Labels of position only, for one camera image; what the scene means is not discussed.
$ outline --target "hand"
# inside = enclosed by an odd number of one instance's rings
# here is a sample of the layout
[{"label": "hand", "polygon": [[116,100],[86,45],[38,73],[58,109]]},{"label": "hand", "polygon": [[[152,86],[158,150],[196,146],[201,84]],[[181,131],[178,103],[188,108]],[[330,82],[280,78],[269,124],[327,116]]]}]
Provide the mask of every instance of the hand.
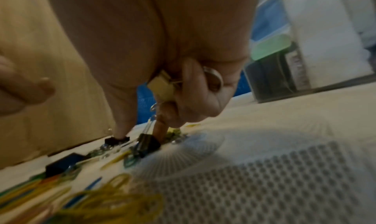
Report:
[{"label": "hand", "polygon": [[[123,138],[137,121],[137,86],[164,69],[183,78],[175,102],[162,103],[154,135],[217,116],[249,58],[258,0],[50,0],[68,37],[102,86]],[[221,73],[211,92],[202,66]]]},{"label": "hand", "polygon": [[8,59],[0,56],[0,116],[42,103],[54,93],[54,86],[48,78],[33,83],[17,73]]}]

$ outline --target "blue background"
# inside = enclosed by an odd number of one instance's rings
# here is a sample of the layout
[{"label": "blue background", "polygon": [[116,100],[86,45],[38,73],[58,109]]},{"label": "blue background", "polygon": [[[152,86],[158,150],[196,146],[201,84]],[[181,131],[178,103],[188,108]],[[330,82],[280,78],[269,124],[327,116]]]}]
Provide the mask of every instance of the blue background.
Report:
[{"label": "blue background", "polygon": [[[257,8],[251,39],[259,41],[274,31],[288,24],[287,16],[281,0],[269,0]],[[234,96],[250,92],[248,82],[244,73],[240,76],[238,88]],[[139,86],[137,89],[138,98],[138,117],[137,124],[145,123],[152,115],[150,107],[155,103],[153,93],[146,85]]]}]

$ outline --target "perforated mesh surface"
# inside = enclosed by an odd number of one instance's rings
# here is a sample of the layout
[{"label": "perforated mesh surface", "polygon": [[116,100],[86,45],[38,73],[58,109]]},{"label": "perforated mesh surface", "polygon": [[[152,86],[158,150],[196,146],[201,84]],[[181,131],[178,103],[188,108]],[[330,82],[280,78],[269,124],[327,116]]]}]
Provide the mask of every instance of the perforated mesh surface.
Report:
[{"label": "perforated mesh surface", "polygon": [[357,183],[339,145],[331,142],[139,184],[131,191],[164,195],[165,208],[157,223],[358,224],[357,216],[366,219],[368,213]]},{"label": "perforated mesh surface", "polygon": [[166,144],[161,150],[142,159],[129,172],[142,179],[165,177],[181,171],[213,154],[224,137],[204,132],[190,135],[183,143]]}]

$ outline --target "green lid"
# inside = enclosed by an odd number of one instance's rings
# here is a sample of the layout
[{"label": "green lid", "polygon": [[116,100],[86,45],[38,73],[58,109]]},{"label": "green lid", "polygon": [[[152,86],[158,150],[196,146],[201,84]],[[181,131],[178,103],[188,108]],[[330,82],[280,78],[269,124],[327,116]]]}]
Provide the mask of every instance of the green lid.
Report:
[{"label": "green lid", "polygon": [[282,51],[283,49],[289,48],[290,46],[291,40],[288,35],[276,35],[257,44],[251,52],[251,57],[254,61],[257,61],[276,52]]}]

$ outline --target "tan wall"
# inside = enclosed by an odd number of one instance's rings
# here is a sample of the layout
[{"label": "tan wall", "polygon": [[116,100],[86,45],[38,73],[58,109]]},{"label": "tan wall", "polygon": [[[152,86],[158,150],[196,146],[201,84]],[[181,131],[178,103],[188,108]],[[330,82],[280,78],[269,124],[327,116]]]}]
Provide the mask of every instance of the tan wall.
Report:
[{"label": "tan wall", "polygon": [[23,75],[50,77],[47,103],[0,118],[0,168],[108,135],[108,106],[47,0],[0,0],[0,49]]}]

